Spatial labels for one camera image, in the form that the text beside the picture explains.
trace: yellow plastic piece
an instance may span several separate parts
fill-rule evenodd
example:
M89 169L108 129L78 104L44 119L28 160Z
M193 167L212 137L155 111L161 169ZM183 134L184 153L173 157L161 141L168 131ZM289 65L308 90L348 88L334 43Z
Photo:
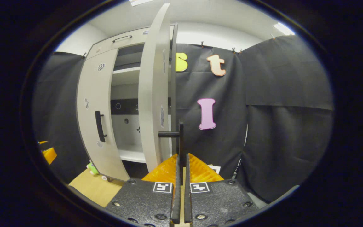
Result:
M43 155L44 155L44 158L46 158L46 161L49 163L49 165L57 157L57 154L55 153L54 148L49 148L49 149L43 151Z
M187 55L185 53L176 53L176 72L183 72L187 69Z
M176 184L176 160L177 154L166 159L164 162L159 164L153 171L147 174L142 180L143 181L157 181L164 183Z
M223 178L203 161L192 154L188 154L190 162L190 183L223 181Z

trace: open cabinet door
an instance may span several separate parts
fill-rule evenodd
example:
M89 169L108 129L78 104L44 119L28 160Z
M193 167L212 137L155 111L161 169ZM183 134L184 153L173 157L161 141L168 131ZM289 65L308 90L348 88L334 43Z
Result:
M141 57L138 112L142 149L149 171L170 157L169 140L158 137L159 131L168 131L169 5L163 4L156 15Z
M111 122L110 92L118 49L87 59L79 76L77 120L85 149L100 174L126 181Z

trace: black curtain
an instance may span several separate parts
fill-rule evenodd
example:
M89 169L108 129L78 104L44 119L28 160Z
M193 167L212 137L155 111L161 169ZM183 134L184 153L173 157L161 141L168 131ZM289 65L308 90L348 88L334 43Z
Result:
M301 184L330 139L327 73L298 36L280 36L239 54L248 132L238 181L265 201Z
M246 132L246 105L243 71L231 50L177 44L186 53L187 69L176 73L176 118L184 123L184 149L207 164L220 166L220 175L231 178L243 152ZM219 55L225 60L224 76L212 73L206 60ZM200 130L198 99L215 99L213 120L216 128Z
M48 141L57 157L52 171L70 183L86 169L88 155L76 119L76 89L84 59L71 53L52 54L37 80L33 101L33 128L38 141Z

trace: drawer handle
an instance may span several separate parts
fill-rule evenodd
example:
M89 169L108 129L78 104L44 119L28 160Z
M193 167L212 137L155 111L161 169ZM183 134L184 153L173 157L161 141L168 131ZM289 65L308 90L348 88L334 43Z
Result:
M114 43L116 40L119 40L119 39L122 39L122 38L125 38L125 37L132 38L132 36L124 36L124 37L120 37L120 38L117 38L117 39L113 40L113 43Z
M102 142L105 142L105 137L107 137L107 135L103 134L103 128L102 128L102 119L101 117L103 117L103 115L101 114L100 111L95 111L95 118L96 118L96 126L98 127L98 134L99 134L99 139Z

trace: white cabinet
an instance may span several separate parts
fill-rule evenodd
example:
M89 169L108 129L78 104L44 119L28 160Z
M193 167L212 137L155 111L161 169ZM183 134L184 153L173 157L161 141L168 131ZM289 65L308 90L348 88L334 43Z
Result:
M107 177L129 179L122 160L146 163L151 171L170 156L169 139L158 137L158 131L169 130L173 26L168 7L169 3L162 6L151 27L94 44L82 67L77 89L79 129L91 161ZM132 115L112 115L113 110L121 111L120 103L111 105L118 97L138 104L131 104Z

